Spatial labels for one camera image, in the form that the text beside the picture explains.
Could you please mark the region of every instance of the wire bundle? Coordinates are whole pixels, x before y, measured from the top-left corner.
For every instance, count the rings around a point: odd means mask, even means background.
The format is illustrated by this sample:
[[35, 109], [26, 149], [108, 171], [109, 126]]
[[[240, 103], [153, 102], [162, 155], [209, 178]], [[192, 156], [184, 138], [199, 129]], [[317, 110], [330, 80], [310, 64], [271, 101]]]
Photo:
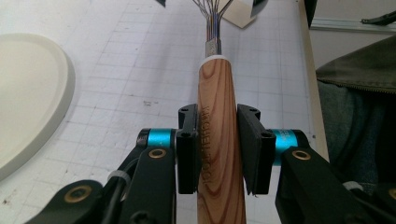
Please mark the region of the wire bundle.
[[228, 0], [223, 8], [219, 8], [220, 0], [192, 0], [192, 2], [200, 8], [201, 13], [206, 18], [206, 56], [214, 54], [208, 52], [207, 43], [209, 41], [215, 42], [215, 52], [221, 54], [220, 21], [233, 0]]

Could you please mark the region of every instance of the white plate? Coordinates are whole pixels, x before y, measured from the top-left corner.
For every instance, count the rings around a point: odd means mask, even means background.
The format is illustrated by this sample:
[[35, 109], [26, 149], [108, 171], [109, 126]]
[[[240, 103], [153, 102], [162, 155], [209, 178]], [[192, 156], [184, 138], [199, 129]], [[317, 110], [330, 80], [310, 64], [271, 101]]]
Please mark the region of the white plate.
[[38, 35], [0, 35], [0, 180], [49, 140], [74, 86], [73, 65], [54, 42]]

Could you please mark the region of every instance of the wooden tool handle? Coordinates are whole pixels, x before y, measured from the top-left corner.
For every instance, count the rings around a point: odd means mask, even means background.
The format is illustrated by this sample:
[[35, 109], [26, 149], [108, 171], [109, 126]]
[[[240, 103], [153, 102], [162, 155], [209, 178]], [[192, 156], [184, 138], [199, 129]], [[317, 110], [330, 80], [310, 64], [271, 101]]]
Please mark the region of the wooden tool handle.
[[209, 57], [199, 72], [202, 170], [198, 223], [246, 223], [245, 194], [231, 64]]

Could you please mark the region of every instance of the white band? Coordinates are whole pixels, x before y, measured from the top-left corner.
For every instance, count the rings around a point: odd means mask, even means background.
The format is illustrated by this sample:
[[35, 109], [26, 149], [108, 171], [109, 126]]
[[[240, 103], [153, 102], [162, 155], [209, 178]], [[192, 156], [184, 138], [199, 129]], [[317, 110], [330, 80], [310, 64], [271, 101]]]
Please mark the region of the white band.
[[107, 181], [110, 180], [110, 178], [113, 176], [124, 179], [126, 186], [128, 186], [129, 183], [131, 183], [131, 177], [129, 177], [129, 175], [126, 172], [123, 172], [122, 170], [115, 170], [115, 171], [111, 172], [107, 178]]
[[204, 63], [207, 63], [207, 62], [209, 62], [210, 60], [214, 60], [214, 59], [224, 59], [224, 60], [227, 60], [227, 61], [228, 61], [228, 59], [227, 59], [224, 55], [215, 54], [215, 55], [212, 55], [212, 56], [209, 56], [209, 57], [205, 58], [205, 59], [202, 61], [200, 67], [202, 67], [202, 65], [204, 65]]
[[363, 187], [362, 187], [360, 184], [358, 184], [358, 182], [355, 182], [355, 181], [347, 181], [347, 182], [345, 182], [343, 185], [344, 185], [344, 187], [345, 187], [347, 190], [352, 190], [352, 189], [360, 189], [360, 190], [363, 190]]

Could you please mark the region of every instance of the white cable tie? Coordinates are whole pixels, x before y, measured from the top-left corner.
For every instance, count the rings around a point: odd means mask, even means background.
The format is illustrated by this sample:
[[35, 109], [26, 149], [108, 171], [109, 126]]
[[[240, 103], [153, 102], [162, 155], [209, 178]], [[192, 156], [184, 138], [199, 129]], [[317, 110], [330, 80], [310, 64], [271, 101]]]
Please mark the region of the white cable tie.
[[129, 175], [122, 170], [115, 170], [111, 172], [110, 175], [108, 175], [107, 181], [109, 181], [113, 176], [124, 179], [126, 186], [128, 186], [131, 183], [131, 177], [129, 177]]
[[363, 191], [363, 187], [356, 181], [347, 181], [343, 185], [347, 190], [359, 189]]

